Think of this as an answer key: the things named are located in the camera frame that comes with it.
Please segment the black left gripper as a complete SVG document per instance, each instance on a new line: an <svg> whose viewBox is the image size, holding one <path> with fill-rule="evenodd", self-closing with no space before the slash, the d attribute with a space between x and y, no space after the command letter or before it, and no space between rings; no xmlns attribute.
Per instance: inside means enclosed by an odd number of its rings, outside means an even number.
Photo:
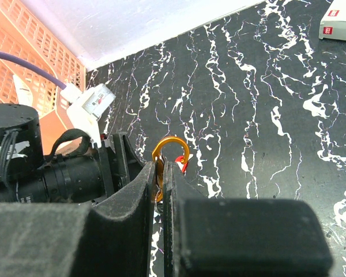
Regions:
<svg viewBox="0 0 346 277"><path fill-rule="evenodd" d="M124 132L100 138L65 131L43 168L49 202L98 205L0 203L0 276L148 276L155 164Z"/></svg>

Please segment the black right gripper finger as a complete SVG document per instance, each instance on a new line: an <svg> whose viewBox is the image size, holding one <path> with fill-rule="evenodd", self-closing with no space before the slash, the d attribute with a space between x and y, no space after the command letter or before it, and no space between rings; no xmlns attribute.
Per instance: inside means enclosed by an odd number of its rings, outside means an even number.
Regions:
<svg viewBox="0 0 346 277"><path fill-rule="evenodd" d="M328 276L333 257L302 201L206 198L163 171L165 276Z"/></svg>

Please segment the orange carabiner keyring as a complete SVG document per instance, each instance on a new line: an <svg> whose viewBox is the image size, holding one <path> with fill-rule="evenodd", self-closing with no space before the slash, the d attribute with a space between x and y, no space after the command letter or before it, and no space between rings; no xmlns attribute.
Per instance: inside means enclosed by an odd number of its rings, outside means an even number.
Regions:
<svg viewBox="0 0 346 277"><path fill-rule="evenodd" d="M157 143L152 151L152 161L156 166L156 182L158 185L155 198L157 202L163 200L164 168L168 166L168 162L178 165L180 171L185 174L192 156L188 144L180 137L165 136Z"/></svg>

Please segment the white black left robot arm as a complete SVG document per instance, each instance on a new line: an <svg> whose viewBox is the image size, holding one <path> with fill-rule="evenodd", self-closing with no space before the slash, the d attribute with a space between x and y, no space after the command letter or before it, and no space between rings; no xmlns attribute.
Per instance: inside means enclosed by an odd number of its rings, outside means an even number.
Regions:
<svg viewBox="0 0 346 277"><path fill-rule="evenodd" d="M125 133L97 146L83 130L69 129L45 155L37 111L0 104L0 202L84 203L110 197L143 166Z"/></svg>

